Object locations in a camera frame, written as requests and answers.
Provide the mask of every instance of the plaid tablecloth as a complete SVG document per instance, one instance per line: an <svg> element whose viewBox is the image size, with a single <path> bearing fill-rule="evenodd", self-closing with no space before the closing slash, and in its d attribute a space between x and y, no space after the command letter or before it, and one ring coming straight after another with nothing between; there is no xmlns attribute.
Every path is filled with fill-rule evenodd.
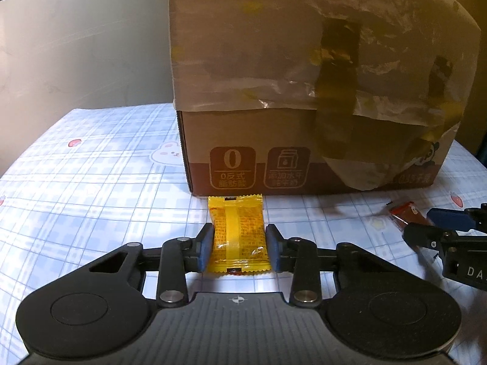
<svg viewBox="0 0 487 365"><path fill-rule="evenodd" d="M441 277L435 252L418 255L384 213L390 200L430 207L478 207L487 201L487 171L456 142L432 187L333 196L267 196L264 217L285 238L301 236L319 247L342 241L422 278L458 301L463 326L450 354L462 365L487 363L487 293ZM206 199L192 197L184 174L176 114L171 104L103 110L77 109L51 127L0 179L0 364L26 355L15 326L20 301L33 290L123 243L160 247L195 236L209 221ZM194 291L289 295L291 275L224 276L190 273ZM155 296L149 273L144 295ZM334 295L322 274L323 296Z"/></svg>

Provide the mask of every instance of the candy wrapper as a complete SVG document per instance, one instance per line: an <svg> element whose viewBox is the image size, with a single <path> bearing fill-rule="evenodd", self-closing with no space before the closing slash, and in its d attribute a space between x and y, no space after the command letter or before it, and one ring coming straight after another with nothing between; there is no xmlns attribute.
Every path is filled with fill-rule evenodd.
<svg viewBox="0 0 487 365"><path fill-rule="evenodd" d="M208 198L215 226L213 252L207 272L270 270L265 245L262 195Z"/></svg>
<svg viewBox="0 0 487 365"><path fill-rule="evenodd" d="M388 203L387 206L391 218L402 232L404 232L406 225L411 222L422 225L431 225L412 201L403 203L391 202Z"/></svg>

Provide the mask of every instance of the plastic wrap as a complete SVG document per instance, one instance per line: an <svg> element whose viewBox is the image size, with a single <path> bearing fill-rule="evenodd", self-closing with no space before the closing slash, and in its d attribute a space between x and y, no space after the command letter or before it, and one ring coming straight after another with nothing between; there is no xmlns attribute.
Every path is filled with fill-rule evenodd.
<svg viewBox="0 0 487 365"><path fill-rule="evenodd" d="M386 184L456 130L480 30L455 0L170 0L182 111L316 110L349 187Z"/></svg>
<svg viewBox="0 0 487 365"><path fill-rule="evenodd" d="M265 245L262 195L208 198L215 226L213 251L207 272L270 270Z"/></svg>

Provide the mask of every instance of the bolt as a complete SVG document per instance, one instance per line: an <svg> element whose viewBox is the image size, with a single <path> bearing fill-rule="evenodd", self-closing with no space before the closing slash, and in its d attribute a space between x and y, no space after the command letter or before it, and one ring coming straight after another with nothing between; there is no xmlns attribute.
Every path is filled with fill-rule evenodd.
<svg viewBox="0 0 487 365"><path fill-rule="evenodd" d="M294 299L296 299L298 302L310 303L316 301L316 299L318 299L318 295L314 291L302 290L295 292Z"/></svg>
<svg viewBox="0 0 487 365"><path fill-rule="evenodd" d="M159 298L163 302L167 303L176 303L179 302L184 298L184 294L180 291L176 290L166 290L162 294L159 295Z"/></svg>

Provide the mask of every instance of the red candy wrapper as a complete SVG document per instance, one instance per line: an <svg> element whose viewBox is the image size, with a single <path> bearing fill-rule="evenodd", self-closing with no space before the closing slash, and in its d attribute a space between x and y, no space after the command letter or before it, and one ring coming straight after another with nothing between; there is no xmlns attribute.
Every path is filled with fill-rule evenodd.
<svg viewBox="0 0 487 365"><path fill-rule="evenodd" d="M388 203L387 206L391 218L400 231L404 231L406 225L411 222L422 225L431 225L412 201L407 201L402 204L400 203L399 205L397 202L391 202Z"/></svg>

